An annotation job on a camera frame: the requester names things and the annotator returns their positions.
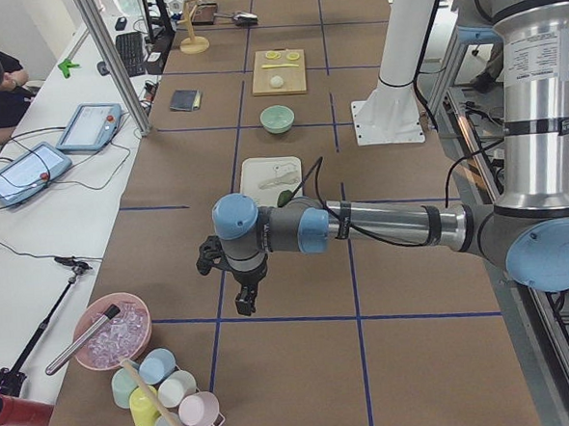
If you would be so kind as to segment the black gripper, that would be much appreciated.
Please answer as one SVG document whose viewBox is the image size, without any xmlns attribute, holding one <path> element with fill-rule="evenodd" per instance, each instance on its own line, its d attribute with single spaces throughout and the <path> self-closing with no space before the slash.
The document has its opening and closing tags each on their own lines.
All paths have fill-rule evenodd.
<svg viewBox="0 0 569 426">
<path fill-rule="evenodd" d="M 258 284 L 264 280 L 267 271 L 266 263 L 259 264 L 247 272 L 230 268 L 232 276 L 241 285 L 240 291 L 235 297 L 236 310 L 239 315 L 248 316 L 250 313 L 256 312 Z"/>
</svg>

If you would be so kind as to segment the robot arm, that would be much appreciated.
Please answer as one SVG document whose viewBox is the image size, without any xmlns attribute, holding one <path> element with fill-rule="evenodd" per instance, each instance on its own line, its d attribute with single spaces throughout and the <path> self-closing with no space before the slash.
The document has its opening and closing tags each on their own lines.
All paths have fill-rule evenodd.
<svg viewBox="0 0 569 426">
<path fill-rule="evenodd" d="M 569 289 L 569 0 L 464 0 L 459 11 L 493 28 L 504 46 L 504 188 L 493 205 L 388 206 L 293 199 L 258 207 L 219 199 L 215 233 L 198 269 L 230 272 L 237 311 L 256 309 L 270 253 L 323 253 L 331 239 L 398 247 L 443 245 L 485 258 L 519 283 Z"/>
</svg>

